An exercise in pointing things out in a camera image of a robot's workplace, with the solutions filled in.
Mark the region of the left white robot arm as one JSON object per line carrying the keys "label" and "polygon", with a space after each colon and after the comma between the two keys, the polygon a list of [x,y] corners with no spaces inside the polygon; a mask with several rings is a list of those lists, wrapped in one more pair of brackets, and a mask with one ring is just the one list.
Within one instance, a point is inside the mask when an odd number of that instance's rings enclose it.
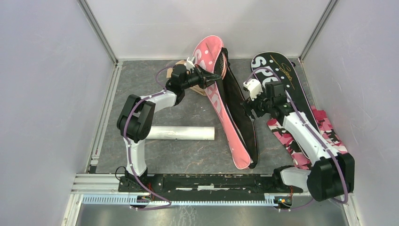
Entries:
{"label": "left white robot arm", "polygon": [[205,89],[222,80],[221,75],[208,72],[199,65],[177,64],[171,69],[170,78],[161,91],[147,96],[128,96],[117,120],[117,128],[126,145],[126,171],[131,176],[129,184],[137,192],[148,186],[148,179],[143,176],[147,172],[144,143],[155,113],[180,104],[186,89],[194,86]]}

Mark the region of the black SPORT racket bag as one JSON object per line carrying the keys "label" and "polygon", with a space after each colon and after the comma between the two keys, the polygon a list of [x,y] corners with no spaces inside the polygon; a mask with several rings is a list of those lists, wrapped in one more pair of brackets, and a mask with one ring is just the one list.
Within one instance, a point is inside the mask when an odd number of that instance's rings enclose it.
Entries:
{"label": "black SPORT racket bag", "polygon": [[262,52],[253,57],[250,68],[255,72],[262,87],[278,81],[284,84],[285,90],[297,109],[303,112],[316,131],[320,132],[311,104],[297,75],[295,64],[291,60],[279,52]]}

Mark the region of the pink camouflage cloth bag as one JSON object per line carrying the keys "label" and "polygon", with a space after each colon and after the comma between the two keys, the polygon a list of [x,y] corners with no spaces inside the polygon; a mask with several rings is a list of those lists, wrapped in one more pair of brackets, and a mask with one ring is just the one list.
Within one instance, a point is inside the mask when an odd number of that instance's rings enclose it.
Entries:
{"label": "pink camouflage cloth bag", "polygon": [[[336,134],[327,113],[324,110],[318,110],[315,106],[311,107],[312,113],[316,119],[317,126],[322,137],[340,153],[347,153],[347,149],[339,136]],[[293,160],[293,165],[299,169],[311,169],[311,161],[303,154],[300,146],[294,140],[292,135],[287,132],[279,122],[271,118],[267,121],[267,125],[276,138],[283,144]]]}

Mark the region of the white shuttlecock tube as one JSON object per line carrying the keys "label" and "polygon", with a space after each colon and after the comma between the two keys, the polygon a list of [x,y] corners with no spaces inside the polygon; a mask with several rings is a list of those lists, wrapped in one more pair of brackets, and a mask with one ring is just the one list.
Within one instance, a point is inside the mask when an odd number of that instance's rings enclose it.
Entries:
{"label": "white shuttlecock tube", "polygon": [[214,127],[152,126],[147,139],[152,140],[214,140]]}

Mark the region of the pink SPORT racket bag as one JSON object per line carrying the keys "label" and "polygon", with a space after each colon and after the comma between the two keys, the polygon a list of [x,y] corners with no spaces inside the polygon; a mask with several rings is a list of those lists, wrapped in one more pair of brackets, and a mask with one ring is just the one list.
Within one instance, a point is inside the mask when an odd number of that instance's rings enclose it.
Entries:
{"label": "pink SPORT racket bag", "polygon": [[239,170],[253,169],[259,158],[255,125],[241,106],[245,98],[230,67],[227,48],[220,37],[209,35],[199,42],[193,56],[196,57],[196,64],[215,74],[221,51],[226,57],[226,76],[204,91],[221,122],[235,167]]}

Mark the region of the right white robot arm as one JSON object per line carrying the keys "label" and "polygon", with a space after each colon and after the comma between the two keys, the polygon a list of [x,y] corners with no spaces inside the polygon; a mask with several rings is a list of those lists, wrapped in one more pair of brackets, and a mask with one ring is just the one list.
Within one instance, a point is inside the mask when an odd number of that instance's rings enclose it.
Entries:
{"label": "right white robot arm", "polygon": [[265,87],[256,79],[243,83],[249,98],[243,103],[246,113],[261,117],[266,113],[282,124],[285,131],[302,148],[311,162],[311,169],[283,167],[272,178],[272,187],[284,192],[290,186],[308,191],[318,202],[334,199],[346,203],[354,190],[355,160],[350,153],[342,153],[311,125],[305,113],[299,111],[281,82]]}

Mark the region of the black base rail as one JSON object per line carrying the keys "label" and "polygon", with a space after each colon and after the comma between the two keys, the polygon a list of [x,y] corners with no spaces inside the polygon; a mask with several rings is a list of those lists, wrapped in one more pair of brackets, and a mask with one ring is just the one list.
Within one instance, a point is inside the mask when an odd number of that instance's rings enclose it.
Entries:
{"label": "black base rail", "polygon": [[301,193],[272,174],[149,174],[140,181],[117,176],[118,191],[138,193],[150,201],[262,201],[264,194]]}

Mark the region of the pink frame badminton racket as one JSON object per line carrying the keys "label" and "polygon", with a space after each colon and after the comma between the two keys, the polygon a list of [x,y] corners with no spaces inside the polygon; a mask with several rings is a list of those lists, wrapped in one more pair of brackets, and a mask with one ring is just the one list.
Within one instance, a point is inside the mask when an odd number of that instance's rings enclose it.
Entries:
{"label": "pink frame badminton racket", "polygon": [[215,74],[220,75],[222,80],[226,76],[226,73],[227,73],[227,62],[226,62],[225,53],[223,51],[221,51],[221,53],[218,56],[214,72],[215,72]]}

